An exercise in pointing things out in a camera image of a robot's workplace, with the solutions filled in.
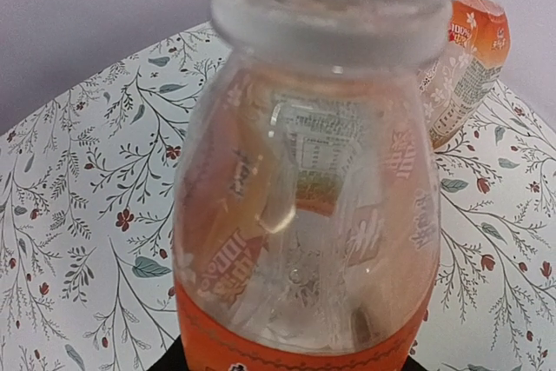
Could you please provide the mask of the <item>orange tea bottle front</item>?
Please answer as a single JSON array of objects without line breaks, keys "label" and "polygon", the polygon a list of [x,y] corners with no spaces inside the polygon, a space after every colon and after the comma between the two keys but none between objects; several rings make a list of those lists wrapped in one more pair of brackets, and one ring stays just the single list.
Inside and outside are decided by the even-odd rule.
[{"label": "orange tea bottle front", "polygon": [[175,176],[192,370],[400,370],[440,257],[418,72],[453,0],[211,0],[228,60]]}]

